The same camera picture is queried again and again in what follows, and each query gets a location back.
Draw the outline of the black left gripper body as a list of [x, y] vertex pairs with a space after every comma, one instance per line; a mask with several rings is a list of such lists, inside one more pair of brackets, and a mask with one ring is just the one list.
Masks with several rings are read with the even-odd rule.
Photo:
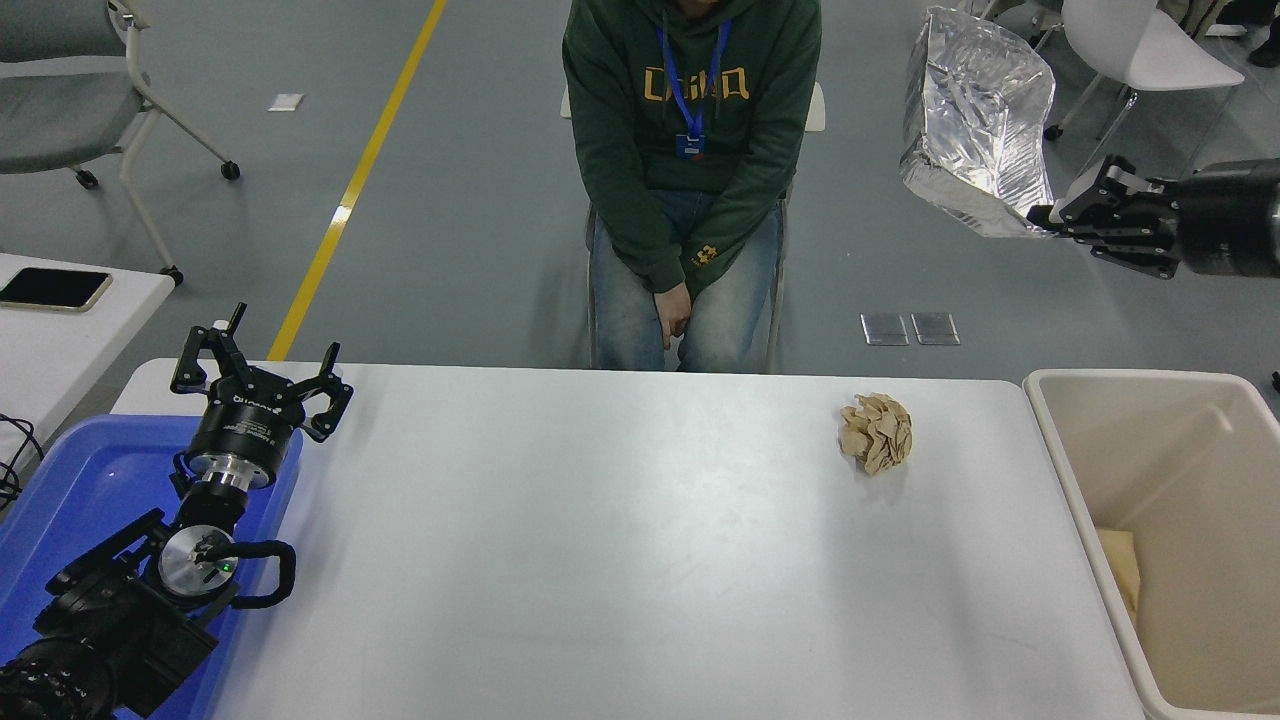
[[237, 456], [260, 469], [278, 469], [305, 411], [298, 402], [256, 400], [228, 383], [212, 388], [207, 409], [186, 450], [186, 465], [200, 469], [215, 456]]

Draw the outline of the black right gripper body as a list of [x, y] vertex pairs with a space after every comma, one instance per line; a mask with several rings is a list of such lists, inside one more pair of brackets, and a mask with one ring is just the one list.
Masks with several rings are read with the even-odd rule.
[[1181, 261], [1202, 275], [1274, 277], [1274, 159], [1224, 161], [1176, 188]]

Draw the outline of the person's right hand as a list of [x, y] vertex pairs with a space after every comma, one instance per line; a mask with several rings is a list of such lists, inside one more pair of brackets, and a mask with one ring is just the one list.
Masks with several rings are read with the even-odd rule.
[[655, 311], [660, 325], [662, 348], [671, 350], [673, 338], [684, 337], [692, 315], [692, 299], [686, 283], [654, 293]]

